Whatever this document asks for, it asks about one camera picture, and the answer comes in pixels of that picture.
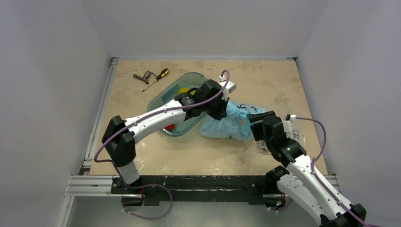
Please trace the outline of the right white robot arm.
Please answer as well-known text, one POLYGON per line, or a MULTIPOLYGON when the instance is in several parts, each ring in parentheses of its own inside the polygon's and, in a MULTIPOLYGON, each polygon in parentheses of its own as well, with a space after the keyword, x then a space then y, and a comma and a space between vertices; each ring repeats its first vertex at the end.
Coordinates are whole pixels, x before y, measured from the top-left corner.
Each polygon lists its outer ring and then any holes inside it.
POLYGON ((281 165, 266 176, 276 182, 279 191, 302 207, 321 227, 367 227, 366 209, 353 204, 324 177, 306 150, 288 134, 300 117, 287 115, 284 120, 274 111, 247 116, 253 137, 263 141, 281 165))

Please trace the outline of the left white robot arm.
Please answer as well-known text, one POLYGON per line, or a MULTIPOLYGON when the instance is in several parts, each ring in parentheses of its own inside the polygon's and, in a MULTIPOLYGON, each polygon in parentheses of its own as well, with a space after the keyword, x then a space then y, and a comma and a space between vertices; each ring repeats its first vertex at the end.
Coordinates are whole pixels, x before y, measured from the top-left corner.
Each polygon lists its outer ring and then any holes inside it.
POLYGON ((104 133, 101 149, 106 149, 121 178, 128 185, 133 185, 140 178, 134 162, 135 145, 138 142, 157 130, 201 114, 208 114, 216 120, 225 118, 229 94, 235 89, 234 82, 216 82, 210 79, 200 88, 181 93, 143 115, 127 119, 115 116, 104 133))

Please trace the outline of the light blue plastic bag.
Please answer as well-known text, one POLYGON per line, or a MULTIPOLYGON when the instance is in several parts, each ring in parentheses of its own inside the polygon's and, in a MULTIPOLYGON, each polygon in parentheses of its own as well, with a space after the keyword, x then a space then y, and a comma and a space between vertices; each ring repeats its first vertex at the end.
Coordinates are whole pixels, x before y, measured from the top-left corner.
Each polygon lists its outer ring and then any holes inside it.
POLYGON ((207 138, 233 138, 248 142, 253 140, 253 133, 247 115, 264 112, 266 110, 262 107, 229 101, 226 109, 227 116, 221 120, 207 116, 200 126, 199 133, 207 138))

